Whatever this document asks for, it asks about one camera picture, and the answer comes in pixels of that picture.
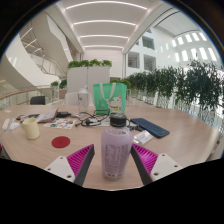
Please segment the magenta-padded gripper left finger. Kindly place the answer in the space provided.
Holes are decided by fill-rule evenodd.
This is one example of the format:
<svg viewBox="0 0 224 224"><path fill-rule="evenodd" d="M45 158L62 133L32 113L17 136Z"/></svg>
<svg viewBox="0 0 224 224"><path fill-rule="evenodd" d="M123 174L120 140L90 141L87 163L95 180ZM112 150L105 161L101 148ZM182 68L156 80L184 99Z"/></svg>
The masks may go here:
<svg viewBox="0 0 224 224"><path fill-rule="evenodd" d="M94 145L88 145L68 157L59 156L45 171L82 186L94 154Z"/></svg>

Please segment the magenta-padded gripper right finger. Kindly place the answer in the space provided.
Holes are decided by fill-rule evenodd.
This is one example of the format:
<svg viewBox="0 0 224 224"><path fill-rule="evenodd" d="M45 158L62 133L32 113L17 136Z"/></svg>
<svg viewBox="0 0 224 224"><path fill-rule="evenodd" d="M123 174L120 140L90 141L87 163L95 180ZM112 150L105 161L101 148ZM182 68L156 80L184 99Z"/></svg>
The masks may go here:
<svg viewBox="0 0 224 224"><path fill-rule="evenodd" d="M143 185L150 184L182 169L182 166L166 153L156 154L137 144L132 145L131 155Z"/></svg>

